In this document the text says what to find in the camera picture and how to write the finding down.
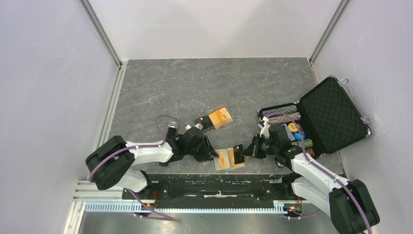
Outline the beige leather card holder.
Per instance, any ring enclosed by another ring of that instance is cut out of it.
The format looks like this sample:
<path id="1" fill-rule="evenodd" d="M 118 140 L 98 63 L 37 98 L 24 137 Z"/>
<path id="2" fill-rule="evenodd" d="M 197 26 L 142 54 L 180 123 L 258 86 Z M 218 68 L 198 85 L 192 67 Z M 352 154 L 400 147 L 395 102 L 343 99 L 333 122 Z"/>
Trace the beige leather card holder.
<path id="1" fill-rule="evenodd" d="M 233 148 L 216 150 L 216 153 L 218 157 L 212 161 L 214 172 L 224 172 L 246 167 L 245 162 L 235 163 L 235 150 Z"/>

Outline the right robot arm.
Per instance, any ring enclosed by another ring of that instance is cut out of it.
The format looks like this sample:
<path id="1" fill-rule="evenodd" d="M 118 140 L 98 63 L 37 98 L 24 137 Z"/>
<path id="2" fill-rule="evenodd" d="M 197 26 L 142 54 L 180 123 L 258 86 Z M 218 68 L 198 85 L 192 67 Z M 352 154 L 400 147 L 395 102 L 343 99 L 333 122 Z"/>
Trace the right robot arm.
<path id="1" fill-rule="evenodd" d="M 290 141 L 282 125 L 262 128 L 255 134 L 242 156 L 275 160 L 292 172 L 283 179 L 282 195 L 288 199 L 304 198 L 331 219 L 340 234 L 372 233 L 380 216 L 367 186 L 359 179 L 349 180 L 318 163 L 303 143 Z"/>

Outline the clear acrylic card tray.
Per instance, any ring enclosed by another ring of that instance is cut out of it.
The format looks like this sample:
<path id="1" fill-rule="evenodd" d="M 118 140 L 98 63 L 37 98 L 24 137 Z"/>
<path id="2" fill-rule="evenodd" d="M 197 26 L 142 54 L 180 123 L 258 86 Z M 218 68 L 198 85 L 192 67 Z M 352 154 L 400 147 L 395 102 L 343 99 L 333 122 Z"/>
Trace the clear acrylic card tray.
<path id="1" fill-rule="evenodd" d="M 233 121 L 234 115 L 229 108 L 226 105 L 219 105 L 197 117 L 193 124 L 200 124 L 202 126 L 201 131 L 205 134 L 227 126 Z"/>

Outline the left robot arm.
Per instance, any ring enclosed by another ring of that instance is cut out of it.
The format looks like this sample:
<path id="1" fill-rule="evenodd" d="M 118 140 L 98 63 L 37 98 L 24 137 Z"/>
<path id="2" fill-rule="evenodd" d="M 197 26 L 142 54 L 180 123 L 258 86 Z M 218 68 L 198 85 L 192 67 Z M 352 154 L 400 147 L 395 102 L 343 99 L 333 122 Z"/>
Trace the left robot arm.
<path id="1" fill-rule="evenodd" d="M 170 122 L 167 134 L 158 142 L 135 143 L 125 141 L 122 136 L 113 136 L 97 148 L 85 160 L 89 170 L 88 180 L 99 190 L 113 186 L 131 189 L 140 198 L 152 195 L 153 185 L 143 170 L 132 167 L 157 162 L 168 166 L 192 156 L 203 162 L 217 158 L 219 155 L 203 134 L 201 125 L 187 125 L 183 134 L 178 133 L 178 124 Z"/>

